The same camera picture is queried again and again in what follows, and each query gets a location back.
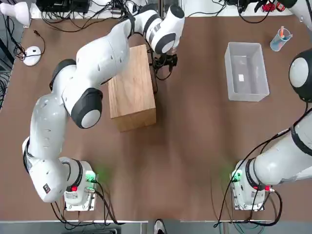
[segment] black cable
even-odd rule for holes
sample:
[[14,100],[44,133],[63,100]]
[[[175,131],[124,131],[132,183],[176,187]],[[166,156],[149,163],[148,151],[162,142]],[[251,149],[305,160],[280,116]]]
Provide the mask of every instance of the black cable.
[[7,0],[7,2],[8,2],[8,4],[11,4],[11,5],[16,4],[16,1],[15,1],[15,0],[12,0],[12,2],[11,2],[11,0]]
[[312,21],[312,9],[311,9],[311,5],[310,5],[309,0],[306,0],[306,2],[307,2],[307,6],[308,6],[308,10],[309,10],[309,14],[310,14],[310,18],[311,18],[311,21]]
[[11,41],[15,44],[15,48],[13,50],[13,53],[16,57],[18,57],[19,59],[22,59],[23,56],[26,56],[26,53],[25,53],[25,49],[22,47],[22,45],[20,43],[18,43],[13,37],[14,27],[15,27],[15,24],[13,22],[13,30],[11,31],[10,30],[10,18],[7,16],[6,17],[6,28],[7,28],[9,35],[10,35]]
[[73,224],[73,223],[70,223],[70,222],[68,222],[68,221],[65,219],[65,217],[64,217],[62,214],[60,214],[61,218],[59,218],[59,216],[57,215],[57,213],[56,213],[56,211],[55,211],[54,206],[53,206],[52,203],[51,203],[51,207],[52,207],[53,213],[55,214],[55,217],[56,217],[61,223],[69,224],[69,225],[71,225],[71,226],[73,226],[73,227],[83,227],[83,226],[89,226],[89,225],[93,225],[93,224],[94,224],[94,222],[88,223],[88,224]]
[[[6,23],[5,23],[4,14],[2,15],[2,17],[3,17],[3,22],[4,22],[4,25],[5,25]],[[9,47],[9,36],[8,36],[8,29],[6,27],[5,27],[5,32],[6,32],[6,48],[8,48]]]
[[166,80],[171,76],[171,73],[172,73],[172,70],[169,72],[169,74],[165,78],[159,78],[159,76],[157,76],[157,74],[156,74],[156,78],[159,80]]
[[220,14],[220,12],[221,11],[223,11],[224,10],[224,8],[226,7],[226,4],[227,4],[227,2],[226,2],[226,0],[224,1],[224,4],[223,4],[223,7],[219,10],[219,11],[217,11],[217,12],[201,12],[201,11],[197,11],[197,12],[194,12],[194,13],[191,13],[189,16],[187,16],[187,17],[190,17],[190,16],[192,16],[192,15],[195,15],[195,14],[204,14],[204,15],[214,15],[214,14],[216,14],[216,16],[218,15],[218,14]]
[[264,207],[265,203],[267,203],[267,201],[269,200],[269,197],[270,197],[270,192],[268,193],[267,197],[264,199],[262,205],[260,206],[259,209],[257,209],[258,211],[261,211],[261,209]]
[[[99,185],[99,187],[101,188],[102,193],[104,194],[104,190],[103,190],[102,185],[101,185],[99,182],[96,182],[96,184]],[[104,205],[106,206],[107,212],[108,212],[109,216],[111,217],[112,221],[113,221],[115,224],[117,224],[117,225],[123,225],[124,223],[119,223],[119,222],[116,220],[114,211],[112,212],[112,211],[110,210],[110,206],[107,204],[106,200],[104,199],[104,195],[102,195],[102,194],[99,193],[98,191],[96,191],[96,194],[103,200]]]
[[12,35],[14,34],[14,29],[15,29],[15,24],[14,24],[14,21],[12,20],[12,18],[10,18],[10,17],[7,17],[7,19],[9,18],[9,20],[12,22],[12,26],[13,26],[13,29],[12,29]]
[[274,193],[278,196],[278,199],[279,199],[279,211],[278,211],[277,218],[274,220],[274,222],[272,222],[272,223],[260,223],[260,222],[256,222],[256,221],[249,221],[250,223],[253,223],[253,224],[256,224],[259,226],[270,227],[270,226],[273,226],[279,222],[279,220],[282,216],[282,211],[283,211],[283,200],[282,200],[281,195],[276,190]]
[[4,96],[6,94],[6,90],[9,84],[9,79],[10,77],[5,73],[5,72],[1,72],[0,73],[0,109],[2,107],[3,104],[3,100],[4,100]]
[[43,51],[40,54],[38,54],[38,55],[27,55],[27,56],[24,56],[22,60],[24,60],[25,58],[28,58],[28,57],[32,57],[32,56],[42,56],[44,54],[44,52],[45,52],[45,40],[44,40],[44,38],[38,33],[37,30],[34,30],[34,33],[37,36],[41,37],[41,39],[43,41]]
[[[299,122],[302,120],[302,118],[307,114],[308,106],[309,106],[309,104],[306,102],[306,108],[305,108],[304,114],[302,115],[302,117],[300,117],[300,118],[294,123],[294,126],[296,126],[297,123],[299,123]],[[280,134],[279,136],[277,136],[277,135],[273,136],[273,137],[271,138],[271,140],[272,140],[274,137],[275,137],[275,139],[278,138],[278,137],[281,137],[281,136],[283,136],[284,134],[288,133],[289,131],[290,131],[290,128],[287,129],[286,131],[284,131],[284,132],[283,132],[282,134]],[[260,154],[263,152],[264,148],[265,148],[269,143],[270,143],[270,141],[267,142],[267,143],[263,146],[262,150],[260,151]],[[268,200],[269,196],[270,196],[270,193],[268,194],[268,196],[266,197],[266,199],[265,199],[264,202],[262,203],[262,206],[261,206],[258,210],[261,210],[261,209],[262,209],[262,207],[264,206],[264,204],[265,204],[266,201]],[[250,219],[252,218],[252,216],[253,216],[253,211],[254,211],[253,208],[252,208],[252,210],[251,210],[251,214],[250,214],[250,217],[249,217],[248,220],[250,220]]]
[[261,22],[263,22],[263,21],[268,17],[269,13],[271,12],[272,6],[273,6],[273,5],[270,6],[270,9],[269,9],[268,13],[265,15],[265,17],[264,17],[262,20],[254,22],[254,21],[248,21],[248,20],[246,20],[246,19],[241,15],[241,12],[240,12],[240,10],[239,10],[239,0],[237,1],[237,11],[238,11],[238,14],[239,14],[239,16],[242,18],[242,20],[244,20],[244,21],[247,22],[247,23],[261,23]]
[[[102,191],[102,196],[103,196],[103,201],[104,201],[104,190],[103,190],[103,187],[102,187],[102,185],[98,182],[98,181],[96,181],[96,184],[101,188],[101,191]],[[107,212],[107,215],[105,215],[105,202],[103,202],[103,208],[104,208],[104,210],[103,210],[103,212],[104,212],[104,225],[105,226],[107,226],[107,224],[106,224],[106,221],[107,221],[107,217],[108,217],[108,214],[109,214],[109,212]]]
[[254,202],[255,202],[255,199],[256,199],[257,194],[258,194],[258,192],[259,192],[259,186],[260,186],[260,184],[258,184],[258,187],[257,187],[257,189],[256,189],[256,191],[255,191],[255,195],[254,195],[254,198],[253,198],[253,205],[252,205],[252,209],[250,210],[250,216],[249,216],[249,218],[246,220],[247,222],[249,222],[249,220],[251,220],[251,219],[252,219],[252,217],[253,217],[253,212],[254,212]]
[[43,19],[43,21],[44,21],[46,24],[48,24],[50,27],[52,27],[52,28],[54,28],[54,29],[56,29],[56,30],[58,30],[58,31],[66,32],[66,33],[75,33],[75,32],[79,32],[79,31],[81,31],[81,30],[83,30],[83,29],[88,28],[88,27],[91,26],[92,24],[99,23],[99,22],[103,22],[103,21],[105,21],[105,20],[107,20],[107,19],[117,19],[117,20],[119,20],[119,19],[122,19],[123,17],[125,17],[125,15],[121,15],[121,16],[118,17],[118,18],[110,17],[110,18],[102,19],[102,20],[95,21],[95,22],[92,22],[92,23],[88,24],[88,22],[89,22],[91,19],[93,19],[93,18],[96,17],[97,15],[101,14],[101,13],[104,12],[105,10],[108,10],[108,7],[111,6],[111,5],[112,5],[112,2],[111,2],[111,1],[108,2],[102,9],[100,9],[100,10],[97,11],[97,12],[95,12],[89,19],[87,19],[87,21],[86,21],[81,27],[79,26],[79,29],[77,29],[77,30],[72,30],[72,31],[70,31],[70,30],[63,30],[63,29],[60,29],[60,28],[58,28],[58,27],[52,25],[47,19],[45,19],[45,18],[43,17],[43,12],[41,12],[41,18]]
[[221,1],[219,1],[219,2],[214,1],[214,0],[211,0],[211,1],[212,1],[213,3],[215,3],[215,4],[218,4],[218,5],[222,6],[222,7],[224,6],[224,5],[222,5],[222,4],[220,3]]
[[11,65],[7,64],[7,63],[6,63],[3,59],[1,59],[1,58],[0,58],[0,60],[1,60],[5,65],[7,65],[9,68],[12,69],[12,66],[11,66]]
[[97,2],[95,2],[93,0],[90,0],[90,1],[93,2],[94,4],[98,5],[98,6],[105,6],[105,5],[98,4]]
[[[309,114],[311,111],[312,111],[312,108],[309,109],[309,110],[307,110],[307,111],[305,111],[304,114],[293,124],[294,127],[295,127],[307,114]],[[285,134],[288,133],[289,131],[290,131],[290,128],[287,129],[287,131],[283,131],[283,132],[281,132],[281,133],[279,133],[279,134],[275,134],[275,135],[274,135],[273,137],[271,137],[270,139],[268,139],[268,140],[262,142],[261,144],[257,145],[257,146],[256,146],[255,148],[253,148],[253,150],[251,150],[251,151],[247,154],[247,156],[241,161],[241,163],[239,164],[239,166],[237,167],[237,169],[236,169],[235,172],[233,173],[233,175],[232,175],[232,177],[231,177],[231,179],[230,179],[230,181],[229,181],[229,183],[228,183],[228,186],[227,186],[226,191],[225,191],[225,195],[224,195],[224,197],[223,197],[220,215],[219,215],[219,218],[218,218],[217,223],[214,224],[214,228],[216,228],[216,227],[221,223],[220,221],[221,221],[222,211],[223,211],[223,207],[224,207],[224,203],[225,203],[225,199],[226,199],[226,194],[227,194],[227,192],[228,192],[228,190],[229,190],[229,187],[230,187],[230,185],[231,185],[231,182],[232,182],[232,180],[233,180],[235,174],[237,173],[237,171],[238,171],[238,169],[241,167],[241,165],[243,165],[243,163],[247,160],[247,158],[248,158],[256,149],[258,149],[258,148],[261,147],[262,145],[267,145],[267,143],[270,143],[272,140],[275,140],[275,139],[277,139],[277,138],[279,138],[279,137],[285,135]]]

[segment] white lamp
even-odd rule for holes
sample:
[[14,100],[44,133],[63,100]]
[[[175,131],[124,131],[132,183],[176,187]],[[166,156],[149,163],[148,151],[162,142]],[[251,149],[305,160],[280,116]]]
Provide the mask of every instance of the white lamp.
[[[29,27],[30,18],[29,18],[29,10],[26,2],[21,1],[16,3],[15,5],[10,5],[7,3],[0,4],[0,11],[5,16],[10,16],[16,18],[16,20]],[[23,59],[23,62],[27,66],[34,66],[37,64],[41,58],[41,50],[37,46],[30,46],[25,50],[26,56]]]
[[27,27],[29,26],[29,11],[28,5],[25,1],[18,2],[15,5],[3,2],[0,4],[0,11],[5,16],[14,17],[21,24]]

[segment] wooden block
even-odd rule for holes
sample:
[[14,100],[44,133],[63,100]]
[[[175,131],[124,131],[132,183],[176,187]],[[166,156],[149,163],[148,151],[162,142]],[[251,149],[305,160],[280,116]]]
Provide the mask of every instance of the wooden block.
[[146,45],[130,48],[128,68],[108,82],[111,119],[128,131],[156,123]]

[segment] green indicator light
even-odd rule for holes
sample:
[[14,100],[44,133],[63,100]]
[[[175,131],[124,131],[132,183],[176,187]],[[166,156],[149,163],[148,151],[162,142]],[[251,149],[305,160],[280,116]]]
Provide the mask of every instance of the green indicator light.
[[93,171],[86,171],[86,181],[91,182],[96,180],[96,174]]
[[233,176],[233,180],[232,182],[239,182],[241,177],[243,175],[242,170],[237,170],[237,172],[235,173],[235,175]]

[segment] lamp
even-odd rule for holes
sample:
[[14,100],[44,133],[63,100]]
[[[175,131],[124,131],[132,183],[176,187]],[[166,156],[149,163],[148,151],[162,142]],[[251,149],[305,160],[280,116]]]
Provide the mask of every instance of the lamp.
[[0,11],[5,16],[14,17],[21,24],[27,27],[29,26],[29,10],[26,2],[21,1],[15,5],[10,5],[3,2],[0,4]]
[[[14,17],[19,23],[29,27],[30,17],[28,5],[26,2],[18,2],[15,5],[10,5],[3,2],[0,4],[0,11],[3,13],[3,15],[8,17]],[[11,40],[16,45],[16,47],[18,47],[19,50],[23,53],[22,58],[19,57],[19,59],[22,60],[27,66],[34,66],[35,64],[37,64],[42,55],[40,48],[37,46],[30,46],[26,50],[24,50],[22,46],[19,45],[13,38],[12,32],[10,32],[8,20],[7,29],[9,31]]]

